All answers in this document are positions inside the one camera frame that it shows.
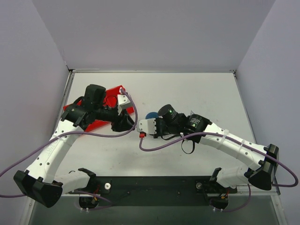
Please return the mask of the blue plastic cup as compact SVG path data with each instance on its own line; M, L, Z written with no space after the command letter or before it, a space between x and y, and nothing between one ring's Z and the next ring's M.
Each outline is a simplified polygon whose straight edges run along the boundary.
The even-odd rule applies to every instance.
M153 119L153 118L158 118L159 116L158 116L158 113L157 112L149 112L146 116L145 116L145 118L146 119Z

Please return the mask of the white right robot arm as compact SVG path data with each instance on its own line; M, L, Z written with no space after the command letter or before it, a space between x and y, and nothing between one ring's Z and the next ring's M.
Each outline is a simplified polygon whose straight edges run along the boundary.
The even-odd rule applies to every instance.
M271 190L278 167L274 162L278 157L278 146L247 142L201 115L186 116L176 112L170 104L164 105L156 118L155 137L180 134L191 135L188 139L193 144L211 146L243 163L230 169L215 169L211 176L214 182L225 188L251 184L262 190Z

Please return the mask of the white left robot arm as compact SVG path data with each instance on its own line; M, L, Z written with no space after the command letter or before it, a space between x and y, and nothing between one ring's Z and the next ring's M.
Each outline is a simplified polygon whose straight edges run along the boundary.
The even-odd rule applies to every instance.
M105 105L106 97L105 87L90 84L83 96L66 107L52 138L38 149L40 154L35 161L25 171L17 171L14 175L24 195L50 208L62 194L77 190L93 194L98 189L97 176L88 169L80 168L63 176L56 176L56 172L77 138L92 134L86 130L93 122L110 122L115 137L134 130L137 119L132 119L127 109L136 106L126 90L119 87L114 107Z

